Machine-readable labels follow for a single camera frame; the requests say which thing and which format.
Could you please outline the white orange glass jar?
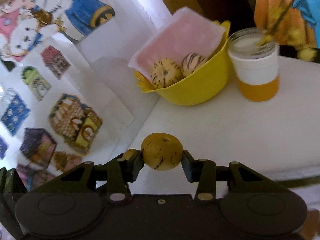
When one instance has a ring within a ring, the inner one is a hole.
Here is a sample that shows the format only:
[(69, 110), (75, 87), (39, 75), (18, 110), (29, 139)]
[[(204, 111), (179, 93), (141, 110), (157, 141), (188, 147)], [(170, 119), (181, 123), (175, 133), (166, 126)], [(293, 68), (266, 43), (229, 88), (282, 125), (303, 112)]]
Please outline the white orange glass jar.
[(257, 28), (242, 29), (228, 39), (238, 88), (248, 100), (272, 99), (279, 89), (279, 44)]

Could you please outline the green-yellow pepino fruit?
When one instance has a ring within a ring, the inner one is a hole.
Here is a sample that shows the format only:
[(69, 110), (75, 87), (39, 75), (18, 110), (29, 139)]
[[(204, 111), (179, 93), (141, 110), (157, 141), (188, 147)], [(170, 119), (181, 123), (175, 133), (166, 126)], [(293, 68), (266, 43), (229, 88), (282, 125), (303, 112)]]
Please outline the green-yellow pepino fruit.
[(184, 150), (181, 142), (167, 133), (148, 135), (140, 148), (144, 163), (156, 171), (167, 171), (178, 166)]

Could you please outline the small yellow-brown fruit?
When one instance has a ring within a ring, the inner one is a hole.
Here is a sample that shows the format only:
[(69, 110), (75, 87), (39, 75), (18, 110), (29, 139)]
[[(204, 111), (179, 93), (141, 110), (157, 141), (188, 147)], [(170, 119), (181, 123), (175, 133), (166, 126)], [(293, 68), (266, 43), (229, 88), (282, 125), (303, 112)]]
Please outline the small yellow-brown fruit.
[(137, 152), (136, 149), (131, 148), (131, 149), (127, 150), (127, 151), (123, 154), (122, 158), (123, 158), (124, 160), (129, 160), (136, 152)]

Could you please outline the striped melon in bowl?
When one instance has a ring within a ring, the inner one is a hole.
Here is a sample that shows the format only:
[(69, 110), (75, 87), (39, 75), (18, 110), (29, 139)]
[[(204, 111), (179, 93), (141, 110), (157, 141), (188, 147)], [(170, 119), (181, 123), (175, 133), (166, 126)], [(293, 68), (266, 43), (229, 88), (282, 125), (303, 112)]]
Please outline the striped melon in bowl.
[(185, 77), (189, 76), (195, 72), (195, 70), (200, 68), (206, 61), (207, 58), (199, 53), (189, 53), (183, 58), (181, 63), (182, 74)]
[(182, 78), (181, 66), (170, 58), (155, 62), (151, 68), (150, 82), (157, 88), (167, 88)]

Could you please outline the house drawings paper sheet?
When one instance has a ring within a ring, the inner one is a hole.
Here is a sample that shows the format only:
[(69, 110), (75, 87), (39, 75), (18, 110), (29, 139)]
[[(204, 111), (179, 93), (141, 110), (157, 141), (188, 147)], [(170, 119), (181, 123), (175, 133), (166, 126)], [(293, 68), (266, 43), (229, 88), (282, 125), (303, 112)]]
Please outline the house drawings paper sheet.
[(63, 37), (1, 72), (1, 166), (32, 190), (84, 161), (105, 162), (133, 115)]

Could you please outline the pink foam sheet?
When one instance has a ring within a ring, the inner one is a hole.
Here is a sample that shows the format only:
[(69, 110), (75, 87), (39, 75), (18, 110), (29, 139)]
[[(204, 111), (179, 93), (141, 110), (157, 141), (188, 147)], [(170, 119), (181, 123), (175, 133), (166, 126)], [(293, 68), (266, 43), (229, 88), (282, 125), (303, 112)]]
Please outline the pink foam sheet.
[(166, 19), (163, 27), (131, 57), (128, 66), (149, 79), (153, 64), (163, 58), (178, 64), (189, 53), (208, 58), (218, 48), (225, 31), (222, 24), (183, 7)]

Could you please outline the yellow plastic bowl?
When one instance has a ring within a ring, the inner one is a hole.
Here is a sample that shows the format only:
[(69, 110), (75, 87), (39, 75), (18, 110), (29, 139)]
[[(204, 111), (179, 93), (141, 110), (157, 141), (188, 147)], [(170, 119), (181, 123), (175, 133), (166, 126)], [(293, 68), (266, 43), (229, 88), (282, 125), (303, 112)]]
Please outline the yellow plastic bowl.
[(157, 93), (170, 103), (192, 106), (214, 97), (226, 85), (232, 70), (231, 59), (227, 53), (227, 42), (231, 23), (214, 21), (225, 28), (222, 40), (208, 61), (198, 70), (178, 83), (161, 89), (155, 89), (139, 71), (134, 76), (142, 93)]

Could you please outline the cartoon girl bear poster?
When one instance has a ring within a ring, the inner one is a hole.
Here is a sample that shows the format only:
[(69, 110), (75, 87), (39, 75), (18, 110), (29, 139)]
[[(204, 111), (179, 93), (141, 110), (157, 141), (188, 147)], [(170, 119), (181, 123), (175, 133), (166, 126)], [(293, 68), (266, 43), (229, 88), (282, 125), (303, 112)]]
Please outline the cartoon girl bear poster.
[(56, 33), (79, 42), (115, 15), (105, 0), (1, 0), (1, 61), (21, 61)]

